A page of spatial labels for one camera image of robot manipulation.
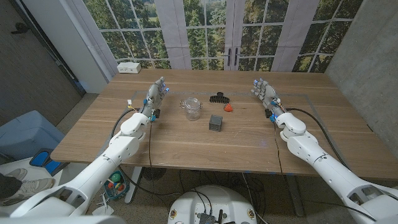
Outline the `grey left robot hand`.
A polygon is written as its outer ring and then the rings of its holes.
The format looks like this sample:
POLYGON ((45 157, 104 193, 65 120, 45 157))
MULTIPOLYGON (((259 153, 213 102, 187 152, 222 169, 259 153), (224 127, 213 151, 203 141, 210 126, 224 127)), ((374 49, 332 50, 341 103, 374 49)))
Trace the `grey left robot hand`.
POLYGON ((140 113, 146 115, 152 121, 159 118, 162 100, 168 92, 169 88, 166 87, 165 78, 160 77, 149 87, 140 113))

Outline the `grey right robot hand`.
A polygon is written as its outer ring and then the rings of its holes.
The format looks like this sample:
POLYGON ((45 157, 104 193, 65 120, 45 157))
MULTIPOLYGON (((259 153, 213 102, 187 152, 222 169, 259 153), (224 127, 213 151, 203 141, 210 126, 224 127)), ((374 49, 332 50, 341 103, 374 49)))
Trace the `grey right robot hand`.
POLYGON ((257 96, 265 108, 266 118, 274 122, 278 116, 284 113, 281 101, 274 87, 263 79, 253 81, 251 92, 257 96))

